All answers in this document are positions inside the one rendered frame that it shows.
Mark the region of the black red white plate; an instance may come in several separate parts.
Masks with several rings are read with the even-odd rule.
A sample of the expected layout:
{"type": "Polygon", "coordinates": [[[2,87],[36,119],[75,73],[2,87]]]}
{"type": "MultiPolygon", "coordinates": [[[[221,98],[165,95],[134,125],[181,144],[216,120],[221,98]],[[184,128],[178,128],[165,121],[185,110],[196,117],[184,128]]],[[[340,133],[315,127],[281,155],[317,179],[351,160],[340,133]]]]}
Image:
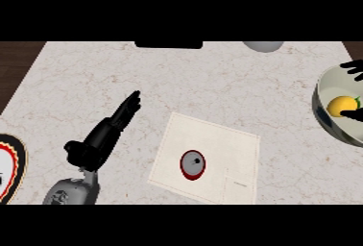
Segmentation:
{"type": "Polygon", "coordinates": [[[0,134],[0,205],[7,205],[17,193],[27,164],[22,141],[8,134],[0,134]]]}

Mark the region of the white placemat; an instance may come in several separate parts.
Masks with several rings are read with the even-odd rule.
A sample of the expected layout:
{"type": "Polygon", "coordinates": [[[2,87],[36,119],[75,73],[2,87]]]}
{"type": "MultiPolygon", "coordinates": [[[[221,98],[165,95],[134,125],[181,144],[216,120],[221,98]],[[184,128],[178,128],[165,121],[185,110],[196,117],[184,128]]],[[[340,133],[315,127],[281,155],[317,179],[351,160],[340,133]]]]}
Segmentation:
{"type": "Polygon", "coordinates": [[[255,203],[259,137],[172,113],[147,183],[206,204],[255,203]],[[179,170],[185,151],[197,150],[206,167],[190,181],[179,170]]]}

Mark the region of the red can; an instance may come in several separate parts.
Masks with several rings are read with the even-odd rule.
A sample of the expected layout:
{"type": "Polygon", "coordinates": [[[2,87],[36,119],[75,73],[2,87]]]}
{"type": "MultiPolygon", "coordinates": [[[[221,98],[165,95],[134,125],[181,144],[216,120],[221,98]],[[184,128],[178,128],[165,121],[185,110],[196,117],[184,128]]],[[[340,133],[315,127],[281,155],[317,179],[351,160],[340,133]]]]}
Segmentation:
{"type": "Polygon", "coordinates": [[[206,161],[202,153],[197,150],[188,150],[184,152],[179,158],[179,170],[184,178],[194,181],[205,170],[206,161]]]}

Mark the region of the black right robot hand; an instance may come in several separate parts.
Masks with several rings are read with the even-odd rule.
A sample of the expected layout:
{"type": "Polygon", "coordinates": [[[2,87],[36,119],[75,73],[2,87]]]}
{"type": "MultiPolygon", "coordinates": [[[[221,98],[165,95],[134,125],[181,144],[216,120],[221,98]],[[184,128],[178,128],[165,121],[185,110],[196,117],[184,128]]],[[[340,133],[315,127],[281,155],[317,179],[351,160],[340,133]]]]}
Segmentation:
{"type": "MultiPolygon", "coordinates": [[[[354,81],[363,81],[363,60],[348,61],[340,64],[340,68],[346,69],[348,74],[355,74],[354,81]]],[[[363,108],[354,111],[340,111],[340,116],[363,122],[363,108]]]]}

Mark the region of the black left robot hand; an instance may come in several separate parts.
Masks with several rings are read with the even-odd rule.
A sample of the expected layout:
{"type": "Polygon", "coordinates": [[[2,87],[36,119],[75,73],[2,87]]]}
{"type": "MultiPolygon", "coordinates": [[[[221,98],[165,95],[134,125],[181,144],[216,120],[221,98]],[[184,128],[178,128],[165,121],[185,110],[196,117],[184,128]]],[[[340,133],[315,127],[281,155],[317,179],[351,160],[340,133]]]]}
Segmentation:
{"type": "Polygon", "coordinates": [[[140,91],[135,90],[126,97],[110,117],[104,117],[89,131],[84,141],[70,140],[63,149],[67,153],[67,162],[92,172],[103,165],[117,143],[135,112],[140,109],[140,91]]]}

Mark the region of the black appliance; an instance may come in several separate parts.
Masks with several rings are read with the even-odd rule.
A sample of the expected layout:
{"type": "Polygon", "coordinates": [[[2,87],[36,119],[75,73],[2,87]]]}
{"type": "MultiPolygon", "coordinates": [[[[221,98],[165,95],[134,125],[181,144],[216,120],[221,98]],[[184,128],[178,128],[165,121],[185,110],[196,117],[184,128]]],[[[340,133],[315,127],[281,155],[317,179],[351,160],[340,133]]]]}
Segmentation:
{"type": "Polygon", "coordinates": [[[138,48],[200,49],[202,41],[135,41],[138,48]]]}

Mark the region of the yellow lemon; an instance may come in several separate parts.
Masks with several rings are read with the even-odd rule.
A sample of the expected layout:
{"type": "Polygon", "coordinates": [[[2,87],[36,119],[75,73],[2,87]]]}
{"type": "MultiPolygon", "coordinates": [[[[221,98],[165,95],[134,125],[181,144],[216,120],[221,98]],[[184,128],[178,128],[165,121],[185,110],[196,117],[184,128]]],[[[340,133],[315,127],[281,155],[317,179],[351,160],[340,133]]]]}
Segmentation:
{"type": "Polygon", "coordinates": [[[359,108],[359,98],[339,96],[327,104],[326,111],[333,117],[340,117],[342,111],[355,111],[359,108]]]}

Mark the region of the grey round object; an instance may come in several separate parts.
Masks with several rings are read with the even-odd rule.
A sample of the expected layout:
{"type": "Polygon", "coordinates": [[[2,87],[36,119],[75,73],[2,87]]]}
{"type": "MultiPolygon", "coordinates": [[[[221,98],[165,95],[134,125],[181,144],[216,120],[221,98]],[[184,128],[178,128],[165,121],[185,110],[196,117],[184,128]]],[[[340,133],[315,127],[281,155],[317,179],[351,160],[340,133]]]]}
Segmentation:
{"type": "Polygon", "coordinates": [[[261,53],[269,53],[269,52],[274,52],[280,48],[283,42],[281,41],[244,41],[243,44],[253,51],[261,52],[261,53]]]}

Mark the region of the grey bowl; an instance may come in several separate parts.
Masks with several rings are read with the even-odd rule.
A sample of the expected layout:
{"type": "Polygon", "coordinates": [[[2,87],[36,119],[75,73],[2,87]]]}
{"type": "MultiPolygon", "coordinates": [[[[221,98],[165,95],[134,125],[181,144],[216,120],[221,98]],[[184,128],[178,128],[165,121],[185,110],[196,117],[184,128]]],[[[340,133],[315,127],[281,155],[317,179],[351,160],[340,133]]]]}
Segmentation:
{"type": "Polygon", "coordinates": [[[345,69],[333,66],[317,80],[311,95],[311,111],[328,135],[345,144],[363,148],[363,122],[333,117],[326,111],[330,101],[339,96],[357,98],[363,106],[363,81],[355,82],[345,69]]]}

